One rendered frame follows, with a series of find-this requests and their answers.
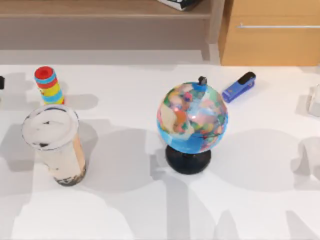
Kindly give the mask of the colourful globe on black stand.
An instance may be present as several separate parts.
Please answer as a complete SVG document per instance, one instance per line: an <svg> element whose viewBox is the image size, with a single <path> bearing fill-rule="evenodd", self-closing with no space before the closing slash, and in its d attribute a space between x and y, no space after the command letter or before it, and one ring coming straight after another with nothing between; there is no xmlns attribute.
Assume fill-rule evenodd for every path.
<svg viewBox="0 0 320 240"><path fill-rule="evenodd" d="M169 166L180 174L194 175L209 165L211 149L222 140L229 115L222 96L200 76L166 93L156 121Z"/></svg>

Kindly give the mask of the blue and black stapler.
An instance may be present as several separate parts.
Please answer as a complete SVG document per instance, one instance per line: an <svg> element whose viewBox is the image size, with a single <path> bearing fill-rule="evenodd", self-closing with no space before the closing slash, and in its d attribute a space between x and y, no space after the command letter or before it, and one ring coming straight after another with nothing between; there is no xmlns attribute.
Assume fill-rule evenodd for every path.
<svg viewBox="0 0 320 240"><path fill-rule="evenodd" d="M232 85L222 92L222 98L226 103L232 102L234 99L250 90L255 85L256 74L252 71L246 72Z"/></svg>

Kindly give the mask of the milk tea cup with lid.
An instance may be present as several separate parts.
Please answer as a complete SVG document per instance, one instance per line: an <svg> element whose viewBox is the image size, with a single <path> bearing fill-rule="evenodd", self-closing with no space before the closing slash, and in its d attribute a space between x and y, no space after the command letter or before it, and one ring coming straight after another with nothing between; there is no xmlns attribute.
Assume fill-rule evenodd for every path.
<svg viewBox="0 0 320 240"><path fill-rule="evenodd" d="M87 171L79 138L79 117L64 104L46 104L22 123L22 137L61 186L80 183Z"/></svg>

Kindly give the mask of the open wooden shelf unit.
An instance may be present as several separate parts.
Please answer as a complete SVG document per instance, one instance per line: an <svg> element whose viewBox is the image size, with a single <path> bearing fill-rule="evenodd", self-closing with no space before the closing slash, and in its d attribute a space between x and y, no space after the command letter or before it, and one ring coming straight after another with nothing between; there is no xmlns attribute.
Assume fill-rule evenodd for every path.
<svg viewBox="0 0 320 240"><path fill-rule="evenodd" d="M184 51L210 57L225 0L0 0L0 51Z"/></svg>

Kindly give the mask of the stack of coloured rings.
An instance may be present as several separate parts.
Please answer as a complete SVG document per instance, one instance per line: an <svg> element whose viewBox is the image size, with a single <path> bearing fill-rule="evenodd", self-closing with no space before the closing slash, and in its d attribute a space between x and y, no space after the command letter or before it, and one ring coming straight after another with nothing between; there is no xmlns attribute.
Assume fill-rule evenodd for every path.
<svg viewBox="0 0 320 240"><path fill-rule="evenodd" d="M34 80L46 105L65 103L55 70L50 66L38 67L34 72Z"/></svg>

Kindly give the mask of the black and white book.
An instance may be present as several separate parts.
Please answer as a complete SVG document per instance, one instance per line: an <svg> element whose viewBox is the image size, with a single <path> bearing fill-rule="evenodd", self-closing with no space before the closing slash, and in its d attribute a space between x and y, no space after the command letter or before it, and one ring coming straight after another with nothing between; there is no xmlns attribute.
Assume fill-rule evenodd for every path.
<svg viewBox="0 0 320 240"><path fill-rule="evenodd" d="M202 0L157 0L158 2L178 11L189 11L193 9Z"/></svg>

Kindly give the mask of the wooden cupboard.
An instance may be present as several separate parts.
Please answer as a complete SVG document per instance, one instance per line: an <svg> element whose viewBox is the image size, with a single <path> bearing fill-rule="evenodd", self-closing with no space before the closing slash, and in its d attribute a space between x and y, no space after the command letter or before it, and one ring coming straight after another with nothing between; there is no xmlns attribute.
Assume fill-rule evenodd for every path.
<svg viewBox="0 0 320 240"><path fill-rule="evenodd" d="M320 0L225 0L218 38L223 66L316 66L320 29L243 29L320 25Z"/></svg>

